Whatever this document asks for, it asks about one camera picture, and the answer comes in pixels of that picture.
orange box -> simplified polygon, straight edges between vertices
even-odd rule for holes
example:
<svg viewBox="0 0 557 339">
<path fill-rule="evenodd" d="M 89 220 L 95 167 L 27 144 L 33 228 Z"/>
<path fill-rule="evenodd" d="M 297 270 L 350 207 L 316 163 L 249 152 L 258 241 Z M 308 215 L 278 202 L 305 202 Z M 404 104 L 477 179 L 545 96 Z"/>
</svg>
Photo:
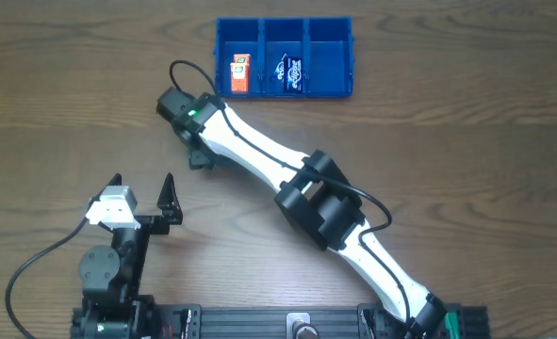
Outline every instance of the orange box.
<svg viewBox="0 0 557 339">
<path fill-rule="evenodd" d="M 234 54 L 234 62 L 245 63 L 247 66 L 251 66 L 251 55 L 250 54 Z"/>
<path fill-rule="evenodd" d="M 230 88 L 233 93 L 249 92 L 249 65 L 245 63 L 230 63 Z"/>
</svg>

blue plastic bin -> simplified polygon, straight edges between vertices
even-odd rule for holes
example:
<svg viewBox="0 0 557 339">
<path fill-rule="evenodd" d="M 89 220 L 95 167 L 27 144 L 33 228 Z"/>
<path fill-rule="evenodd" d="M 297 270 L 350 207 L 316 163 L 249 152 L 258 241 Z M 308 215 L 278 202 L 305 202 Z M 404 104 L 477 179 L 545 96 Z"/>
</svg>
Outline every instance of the blue plastic bin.
<svg viewBox="0 0 557 339">
<path fill-rule="evenodd" d="M 215 81 L 224 97 L 335 98 L 352 95 L 352 18 L 219 18 Z M 283 53 L 303 61 L 303 93 L 271 76 Z M 230 90 L 234 54 L 251 55 L 249 93 Z"/>
</svg>

black cable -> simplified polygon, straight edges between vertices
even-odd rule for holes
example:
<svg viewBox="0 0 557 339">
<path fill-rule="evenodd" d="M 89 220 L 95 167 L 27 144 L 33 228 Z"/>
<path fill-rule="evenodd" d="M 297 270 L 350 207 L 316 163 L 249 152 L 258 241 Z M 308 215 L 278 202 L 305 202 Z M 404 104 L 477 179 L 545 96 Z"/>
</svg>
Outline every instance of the black cable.
<svg viewBox="0 0 557 339">
<path fill-rule="evenodd" d="M 20 331 L 26 338 L 36 339 L 35 336 L 33 336 L 33 334 L 29 333 L 29 331 L 26 330 L 26 328 L 21 324 L 18 318 L 16 318 L 14 311 L 12 311 L 10 296 L 12 294 L 12 287 L 14 286 L 14 283 L 16 283 L 16 280 L 21 275 L 21 273 L 23 273 L 23 271 L 25 271 L 31 264 L 35 263 L 38 259 L 42 258 L 42 256 L 44 256 L 45 254 L 51 252 L 52 250 L 57 249 L 61 245 L 65 244 L 67 241 L 71 240 L 74 236 L 76 236 L 79 233 L 79 231 L 81 231 L 83 226 L 85 226 L 87 221 L 88 221 L 87 218 L 83 218 L 81 222 L 79 222 L 79 225 L 69 235 L 65 236 L 62 240 L 59 240 L 49 248 L 35 254 L 31 259 L 27 260 L 24 264 L 18 267 L 16 272 L 14 272 L 14 274 L 12 275 L 12 278 L 10 278 L 10 281 L 8 282 L 8 287 L 6 287 L 6 298 L 5 298 L 6 311 L 8 311 L 8 316 L 10 317 L 10 320 L 12 320 L 14 326 L 16 326 L 18 331 Z"/>
<path fill-rule="evenodd" d="M 332 185 L 332 186 L 337 186 L 339 188 L 351 191 L 357 195 L 359 195 L 360 197 L 365 198 L 366 200 L 368 200 L 369 202 L 372 202 L 373 204 L 375 204 L 377 207 L 379 207 L 379 209 L 385 214 L 386 217 L 386 222 L 383 225 L 380 226 L 375 226 L 375 227 L 370 227 L 369 229 L 362 231 L 359 235 L 358 235 L 358 241 L 360 242 L 360 246 L 362 246 L 362 248 L 368 252 L 370 254 L 370 256 L 372 256 L 372 258 L 374 258 L 374 260 L 376 260 L 386 271 L 387 273 L 389 273 L 389 275 L 391 276 L 391 278 L 393 278 L 393 280 L 395 281 L 395 283 L 397 284 L 398 288 L 401 291 L 401 296 L 403 297 L 403 303 L 405 305 L 405 309 L 406 309 L 406 321 L 405 323 L 407 324 L 410 320 L 410 304 L 408 301 L 408 296 L 406 295 L 406 292 L 403 288 L 403 285 L 401 284 L 400 280 L 398 279 L 398 277 L 395 275 L 395 273 L 393 273 L 393 271 L 391 270 L 391 268 L 389 268 L 385 262 L 383 262 L 383 260 L 381 260 L 381 258 L 379 258 L 376 253 L 374 253 L 366 244 L 366 242 L 364 241 L 363 237 L 366 234 L 369 233 L 373 233 L 376 231 L 381 231 L 384 230 L 385 228 L 389 227 L 393 221 L 393 217 L 391 217 L 391 213 L 389 212 L 389 210 L 387 209 L 387 207 L 378 199 L 374 198 L 372 195 L 368 194 L 367 192 L 353 187 L 351 185 L 342 183 L 338 180 L 335 180 L 333 178 L 329 178 L 327 176 L 312 172 L 312 171 L 308 171 L 308 170 L 303 170 L 303 169 L 299 169 L 297 167 L 294 167 L 290 164 L 288 164 L 286 161 L 282 161 L 280 159 L 278 159 L 277 157 L 271 155 L 270 153 L 267 153 L 266 151 L 262 150 L 261 148 L 259 148 L 257 145 L 253 144 L 251 141 L 249 141 L 246 137 L 243 137 L 240 132 L 234 128 L 234 126 L 232 125 L 232 123 L 230 122 L 230 120 L 228 119 L 227 114 L 225 113 L 225 104 L 223 103 L 223 101 L 221 100 L 221 96 L 220 93 L 217 89 L 217 87 L 215 86 L 215 82 L 211 79 L 211 77 L 198 65 L 190 62 L 190 61 L 186 61 L 186 60 L 175 60 L 174 62 L 172 62 L 170 68 L 169 68 L 169 77 L 172 79 L 173 85 L 175 86 L 176 89 L 182 91 L 180 89 L 180 87 L 177 85 L 177 82 L 175 81 L 175 77 L 173 76 L 173 67 L 175 65 L 178 64 L 185 64 L 188 65 L 190 67 L 192 67 L 193 69 L 195 69 L 196 71 L 198 71 L 200 74 L 202 74 L 206 81 L 209 83 L 209 85 L 211 86 L 211 89 L 213 89 L 213 94 L 215 95 L 215 99 L 217 101 L 216 106 L 220 109 L 221 114 L 223 115 L 223 119 L 225 120 L 225 123 L 228 125 L 228 128 L 230 128 L 230 130 L 232 131 L 232 133 L 234 133 L 235 137 L 238 137 L 240 140 L 242 140 L 244 143 L 246 143 L 247 145 L 249 145 L 251 148 L 253 148 L 254 150 L 262 153 L 263 155 L 265 155 L 267 158 L 269 158 L 270 160 L 278 163 L 280 166 L 287 168 L 289 170 L 293 170 L 297 173 L 300 173 L 302 175 L 306 175 L 316 181 L 323 181 L 326 184 Z"/>
</svg>

blue packet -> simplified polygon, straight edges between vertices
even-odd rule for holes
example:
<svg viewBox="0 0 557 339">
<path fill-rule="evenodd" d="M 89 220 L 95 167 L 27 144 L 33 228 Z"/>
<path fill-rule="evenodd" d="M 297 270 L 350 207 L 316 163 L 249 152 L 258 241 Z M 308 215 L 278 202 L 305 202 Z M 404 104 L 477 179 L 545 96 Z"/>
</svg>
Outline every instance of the blue packet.
<svg viewBox="0 0 557 339">
<path fill-rule="evenodd" d="M 287 57 L 285 92 L 303 93 L 303 73 L 300 57 Z"/>
<path fill-rule="evenodd" d="M 280 62 L 278 62 L 278 65 L 276 66 L 276 70 L 274 71 L 274 74 L 271 76 L 271 80 L 278 80 L 278 81 L 284 80 L 286 57 L 287 57 L 287 53 L 284 52 L 282 54 L 282 58 L 280 59 Z"/>
</svg>

wood grain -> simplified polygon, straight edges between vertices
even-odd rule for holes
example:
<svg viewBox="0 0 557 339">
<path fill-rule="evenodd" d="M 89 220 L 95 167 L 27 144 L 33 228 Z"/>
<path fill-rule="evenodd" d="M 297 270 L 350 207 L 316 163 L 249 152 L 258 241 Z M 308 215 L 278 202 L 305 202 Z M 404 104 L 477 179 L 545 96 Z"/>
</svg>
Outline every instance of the wood grain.
<svg viewBox="0 0 557 339">
<path fill-rule="evenodd" d="M 173 172 L 185 211 L 151 240 L 142 293 L 204 306 L 375 299 L 251 174 L 188 170 L 154 112 L 172 60 L 213 70 L 218 16 L 295 15 L 353 17 L 352 98 L 231 105 L 384 200 L 396 220 L 384 246 L 445 301 L 487 305 L 494 337 L 557 336 L 557 0 L 0 0 L 0 338 L 19 337 L 3 303 L 12 272 L 117 171 L 150 212 Z M 206 90 L 190 70 L 178 78 Z M 88 228 L 17 282 L 16 313 L 38 337 L 68 337 L 81 255 L 108 241 Z"/>
</svg>

